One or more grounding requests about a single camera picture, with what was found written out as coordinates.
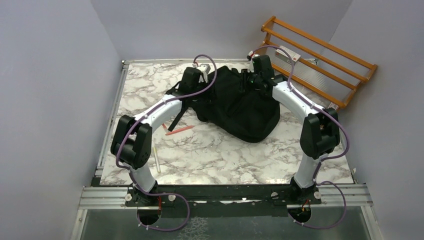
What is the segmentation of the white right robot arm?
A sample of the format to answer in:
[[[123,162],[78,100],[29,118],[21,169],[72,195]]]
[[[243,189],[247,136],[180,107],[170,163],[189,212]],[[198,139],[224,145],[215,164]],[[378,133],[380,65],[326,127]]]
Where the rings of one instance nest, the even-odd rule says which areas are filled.
[[[242,83],[288,108],[302,124],[300,147],[303,152],[298,171],[290,181],[289,199],[300,204],[317,186],[322,163],[340,143],[337,111],[315,104],[292,84],[293,73],[276,75],[268,55],[250,52],[249,67],[242,70]]]

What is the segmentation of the black student bag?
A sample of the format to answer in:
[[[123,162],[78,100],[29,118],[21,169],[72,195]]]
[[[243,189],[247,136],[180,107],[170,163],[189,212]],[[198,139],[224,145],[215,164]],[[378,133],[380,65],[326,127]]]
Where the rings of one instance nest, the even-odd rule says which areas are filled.
[[[264,140],[275,129],[280,121],[280,103],[256,90],[241,92],[242,75],[237,69],[222,66],[207,77],[212,87],[182,100],[183,107],[169,131],[189,108],[200,121],[213,123],[248,143]]]

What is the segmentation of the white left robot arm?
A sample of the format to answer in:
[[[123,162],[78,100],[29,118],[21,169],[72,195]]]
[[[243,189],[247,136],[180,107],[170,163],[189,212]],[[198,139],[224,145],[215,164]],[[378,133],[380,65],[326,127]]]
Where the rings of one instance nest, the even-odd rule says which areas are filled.
[[[123,115],[118,120],[110,152],[116,157],[117,166],[128,170],[131,179],[138,185],[138,199],[144,205],[152,205],[157,200],[154,189],[157,181],[147,164],[152,153],[153,133],[170,119],[174,119],[170,130],[174,129],[195,100],[195,93],[203,93],[210,85],[210,69],[206,63],[187,67],[181,81],[169,89],[159,102],[142,113]]]

